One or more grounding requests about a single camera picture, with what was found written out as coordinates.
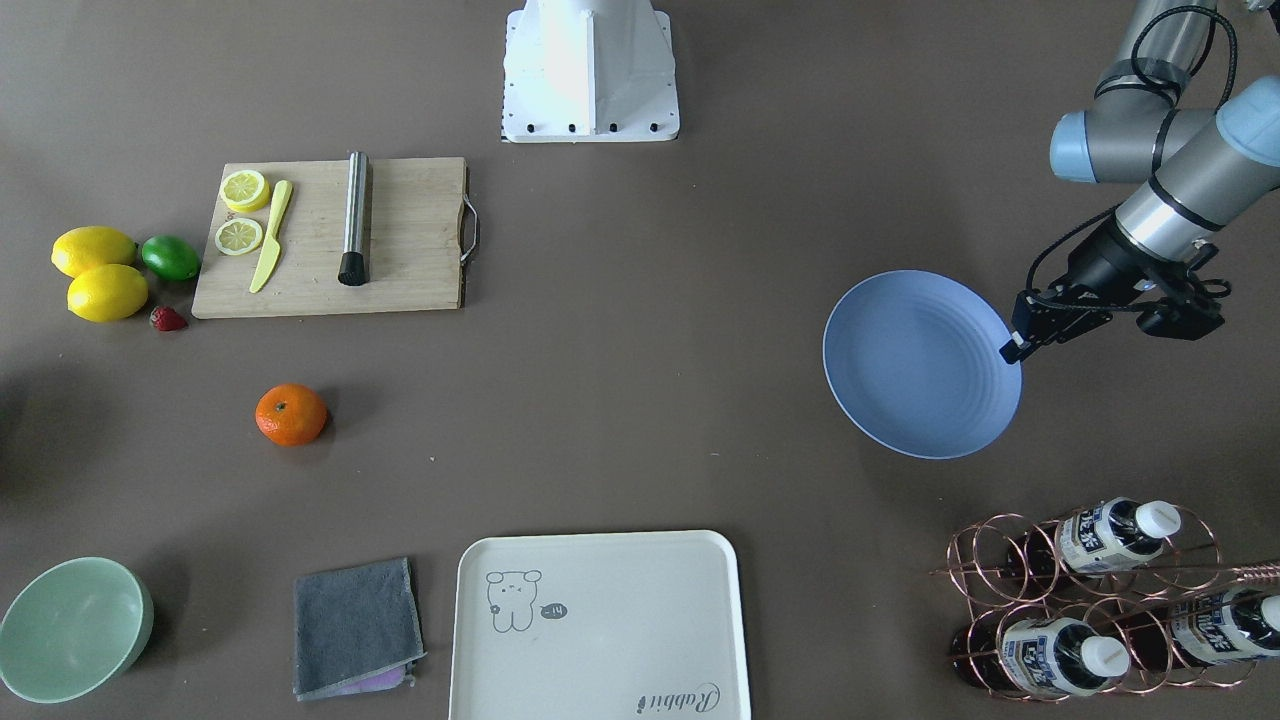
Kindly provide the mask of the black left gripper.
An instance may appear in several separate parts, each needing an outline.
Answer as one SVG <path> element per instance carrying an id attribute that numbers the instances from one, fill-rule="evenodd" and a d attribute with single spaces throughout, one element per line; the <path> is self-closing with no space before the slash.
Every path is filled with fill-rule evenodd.
<path id="1" fill-rule="evenodd" d="M 1068 269 L 1046 290 L 1024 290 L 1012 313 L 1012 334 L 1000 348 L 1007 364 L 1025 361 L 1037 346 L 1062 345 L 1126 311 L 1147 283 L 1160 275 L 1161 260 L 1140 249 L 1114 217 L 1094 228 L 1068 255 Z"/>

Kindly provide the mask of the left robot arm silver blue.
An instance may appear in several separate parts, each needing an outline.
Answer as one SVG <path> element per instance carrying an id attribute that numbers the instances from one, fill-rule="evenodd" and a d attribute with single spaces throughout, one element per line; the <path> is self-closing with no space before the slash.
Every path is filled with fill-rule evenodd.
<path id="1" fill-rule="evenodd" d="M 1213 1 L 1140 1 L 1088 110 L 1066 114 L 1050 143 L 1053 173 L 1080 183 L 1135 183 L 1116 208 L 1085 223 L 1088 236 L 1044 288 L 1028 278 L 1001 348 L 1016 364 L 1091 332 L 1119 313 L 1153 337 L 1194 341 L 1224 323 L 1230 284 L 1198 270 L 1213 236 L 1279 182 L 1277 77 L 1239 94 L 1228 77 L 1219 105 L 1180 99 L 1221 27 Z"/>

